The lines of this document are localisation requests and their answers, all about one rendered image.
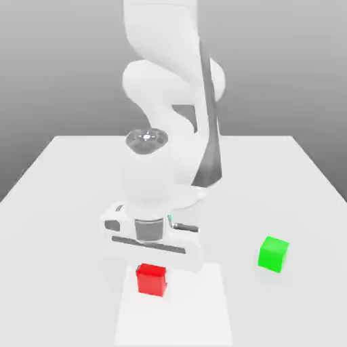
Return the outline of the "small green cube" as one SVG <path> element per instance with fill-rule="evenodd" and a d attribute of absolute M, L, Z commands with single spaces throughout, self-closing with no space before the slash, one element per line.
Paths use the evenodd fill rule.
<path fill-rule="evenodd" d="M 280 273 L 285 264 L 289 243 L 274 237 L 266 237 L 260 247 L 258 266 Z"/>

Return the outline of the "small red cube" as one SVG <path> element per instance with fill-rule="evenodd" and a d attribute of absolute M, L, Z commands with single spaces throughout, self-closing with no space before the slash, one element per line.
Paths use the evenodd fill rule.
<path fill-rule="evenodd" d="M 143 294 L 163 297 L 167 288 L 166 268 L 141 264 L 136 270 L 138 291 Z"/>

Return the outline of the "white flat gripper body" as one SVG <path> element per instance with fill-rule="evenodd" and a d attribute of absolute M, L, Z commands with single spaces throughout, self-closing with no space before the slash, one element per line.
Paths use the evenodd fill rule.
<path fill-rule="evenodd" d="M 121 258 L 134 266 L 151 264 L 196 272 L 203 265 L 203 250 L 197 232 L 169 229 L 163 239 L 141 243 L 133 233 L 100 229 L 99 242 L 105 256 Z"/>

